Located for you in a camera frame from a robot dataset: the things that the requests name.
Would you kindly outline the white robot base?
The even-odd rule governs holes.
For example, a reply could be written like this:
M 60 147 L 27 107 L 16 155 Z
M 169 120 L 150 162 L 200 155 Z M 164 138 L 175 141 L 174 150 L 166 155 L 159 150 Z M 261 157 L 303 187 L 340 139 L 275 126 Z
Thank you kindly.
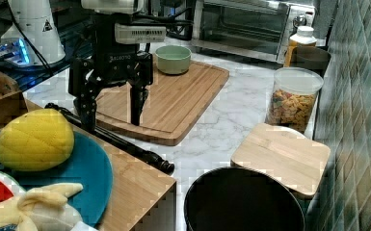
M 7 0 L 13 25 L 0 38 L 0 58 L 18 67 L 49 67 L 66 53 L 49 0 Z

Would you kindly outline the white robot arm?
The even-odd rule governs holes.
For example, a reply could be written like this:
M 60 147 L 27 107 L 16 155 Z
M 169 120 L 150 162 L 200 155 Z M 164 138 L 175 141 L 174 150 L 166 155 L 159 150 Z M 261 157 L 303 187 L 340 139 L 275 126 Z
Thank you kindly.
M 140 124 L 147 87 L 153 81 L 152 55 L 128 37 L 135 15 L 144 5 L 141 0 L 81 0 L 82 7 L 94 11 L 87 32 L 93 54 L 89 59 L 73 58 L 68 92 L 75 97 L 74 107 L 86 131 L 96 124 L 96 97 L 107 88 L 130 89 L 130 122 Z

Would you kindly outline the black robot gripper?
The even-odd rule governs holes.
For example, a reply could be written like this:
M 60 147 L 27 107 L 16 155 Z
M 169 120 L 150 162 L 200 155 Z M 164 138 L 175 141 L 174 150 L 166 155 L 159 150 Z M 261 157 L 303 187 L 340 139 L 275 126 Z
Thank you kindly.
M 80 116 L 82 128 L 93 132 L 96 125 L 96 97 L 103 89 L 121 87 L 130 89 L 131 123 L 140 125 L 144 104 L 148 97 L 147 86 L 153 83 L 153 57 L 142 51 L 138 43 L 116 41 L 118 14 L 92 17 L 85 31 L 85 39 L 92 44 L 89 59 L 73 56 L 69 70 L 68 92 L 75 96 L 74 106 Z

